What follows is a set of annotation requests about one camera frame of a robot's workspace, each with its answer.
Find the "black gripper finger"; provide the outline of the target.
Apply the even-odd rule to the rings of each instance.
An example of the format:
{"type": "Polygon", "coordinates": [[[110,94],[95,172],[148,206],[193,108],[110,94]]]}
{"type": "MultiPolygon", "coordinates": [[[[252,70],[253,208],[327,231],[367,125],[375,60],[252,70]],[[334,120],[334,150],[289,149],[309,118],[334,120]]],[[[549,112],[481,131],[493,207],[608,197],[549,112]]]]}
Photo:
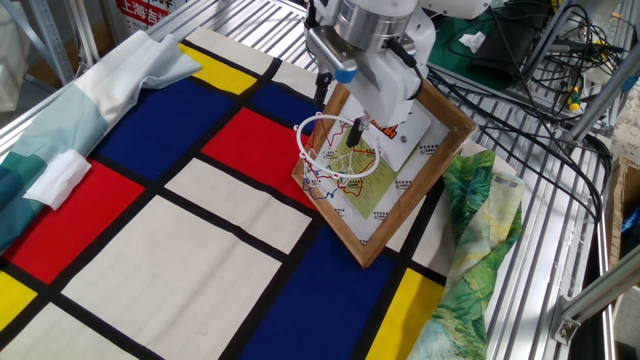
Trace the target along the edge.
{"type": "Polygon", "coordinates": [[[321,72],[316,75],[314,93],[314,106],[322,110],[324,108],[324,101],[327,96],[329,85],[333,80],[333,75],[330,72],[321,72]]]}
{"type": "Polygon", "coordinates": [[[362,117],[356,118],[346,140],[346,146],[353,148],[358,145],[364,132],[364,120],[362,117]]]}

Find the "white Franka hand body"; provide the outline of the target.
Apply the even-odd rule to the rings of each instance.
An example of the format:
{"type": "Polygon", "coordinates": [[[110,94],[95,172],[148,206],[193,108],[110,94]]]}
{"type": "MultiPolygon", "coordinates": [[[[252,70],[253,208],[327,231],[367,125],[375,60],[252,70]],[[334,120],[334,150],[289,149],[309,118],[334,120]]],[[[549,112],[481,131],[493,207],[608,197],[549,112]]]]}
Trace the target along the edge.
{"type": "MultiPolygon", "coordinates": [[[[422,74],[427,72],[431,50],[436,40],[435,26],[422,9],[416,9],[405,34],[414,42],[413,58],[422,74]]],[[[412,67],[389,49],[368,50],[357,59],[358,72],[348,83],[349,92],[381,126],[404,121],[421,80],[412,67]]]]}

